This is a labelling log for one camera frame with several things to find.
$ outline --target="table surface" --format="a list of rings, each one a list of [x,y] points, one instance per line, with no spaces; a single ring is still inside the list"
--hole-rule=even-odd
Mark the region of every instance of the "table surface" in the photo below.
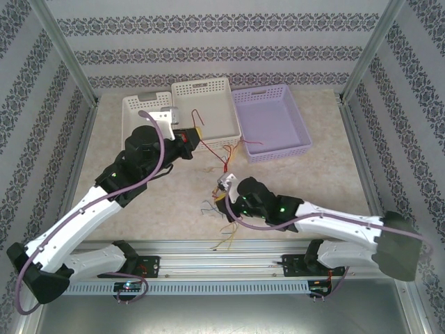
[[[253,176],[275,195],[302,198],[321,207],[369,214],[340,111],[332,90],[293,91],[314,146],[304,155],[249,164],[237,150],[229,171],[242,180]],[[88,144],[74,202],[85,196],[121,149],[122,94],[105,94]],[[194,152],[192,160],[175,162],[171,174],[148,184],[127,207],[103,222],[89,240],[226,239],[226,218],[210,209],[211,191],[222,175],[221,162],[210,152]],[[260,219],[248,223],[264,226]],[[235,239],[313,238],[315,234],[239,228]]]

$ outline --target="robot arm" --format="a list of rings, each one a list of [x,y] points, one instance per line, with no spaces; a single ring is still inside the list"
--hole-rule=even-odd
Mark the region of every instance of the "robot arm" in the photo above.
[[[162,117],[169,111],[162,111]],[[168,125],[160,128],[164,139],[165,153],[161,169],[169,168],[178,159],[192,159],[192,151],[200,142],[196,129],[171,129],[171,120]],[[49,303],[59,297],[70,285],[83,278],[89,278],[107,272],[132,273],[136,267],[137,254],[129,244],[124,241],[115,241],[102,250],[71,255],[71,252],[103,221],[126,207],[136,196],[141,194],[147,185],[143,184],[133,190],[121,193],[108,200],[102,200],[96,205],[82,212],[86,204],[117,190],[132,186],[150,175],[160,158],[159,137],[155,128],[144,125],[136,128],[125,141],[125,149],[119,153],[115,161],[104,169],[104,172],[95,180],[95,185],[86,196],[72,208],[64,217],[48,231],[23,245],[14,243],[7,254],[16,270],[19,272],[40,247],[47,236],[58,226],[72,216],[81,212],[68,221],[41,252],[32,261],[24,272],[23,281],[33,292],[39,303]]]
[[[260,228],[262,230],[310,232],[342,240],[313,240],[302,271],[349,266],[378,267],[381,272],[398,280],[412,281],[415,278],[421,241],[385,230],[392,228],[416,234],[400,214],[387,212],[384,217],[379,217],[336,212],[300,198],[275,196],[255,178],[238,181],[230,173],[218,180],[218,187],[228,191],[228,200],[218,200],[216,205],[230,222],[235,220],[232,213],[235,217],[242,214],[262,218],[271,226]],[[295,222],[290,225],[274,228],[292,220]]]

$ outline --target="yellow object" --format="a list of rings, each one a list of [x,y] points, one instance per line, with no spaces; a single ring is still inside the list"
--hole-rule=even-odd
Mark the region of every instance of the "yellow object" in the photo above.
[[[233,240],[234,240],[234,237],[235,237],[235,233],[236,233],[236,231],[238,231],[238,224],[236,224],[235,222],[230,223],[229,225],[226,225],[225,227],[223,227],[223,228],[220,230],[220,232],[221,232],[222,230],[224,230],[225,228],[228,228],[229,226],[232,226],[232,233],[230,234],[230,236],[229,236],[227,239],[220,241],[220,242],[218,243],[218,245],[216,245],[216,246],[214,246],[214,247],[211,247],[211,249],[217,249],[219,246],[221,246],[223,243],[225,243],[226,241],[229,241],[229,240],[230,240],[230,244],[229,244],[229,247],[227,247],[227,250],[230,249],[230,247],[232,246],[232,242],[233,242]]]
[[[225,193],[222,193],[221,195],[219,195],[219,197],[215,198],[215,202],[222,200],[224,197],[225,197]]]
[[[202,139],[202,132],[201,132],[201,128],[200,127],[195,127],[197,135],[200,137],[200,139]]]

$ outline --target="basket handle hole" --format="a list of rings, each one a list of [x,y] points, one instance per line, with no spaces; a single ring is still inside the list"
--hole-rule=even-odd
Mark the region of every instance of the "basket handle hole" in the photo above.
[[[193,88],[207,87],[208,83],[195,83],[192,85]]]

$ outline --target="black mounting bracket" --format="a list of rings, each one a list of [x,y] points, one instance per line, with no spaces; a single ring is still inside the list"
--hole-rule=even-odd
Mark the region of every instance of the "black mounting bracket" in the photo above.
[[[134,275],[143,278],[158,278],[160,262],[159,256],[140,256],[134,269]]]
[[[345,267],[327,268],[317,262],[316,267],[308,266],[305,262],[305,254],[284,254],[282,261],[278,262],[283,266],[284,277],[302,277],[302,276],[328,276],[329,270],[332,277],[341,277],[345,273]]]
[[[309,291],[315,292],[317,294],[310,294],[309,297],[321,298],[319,295],[326,297],[332,292],[332,281],[331,280],[308,280]]]

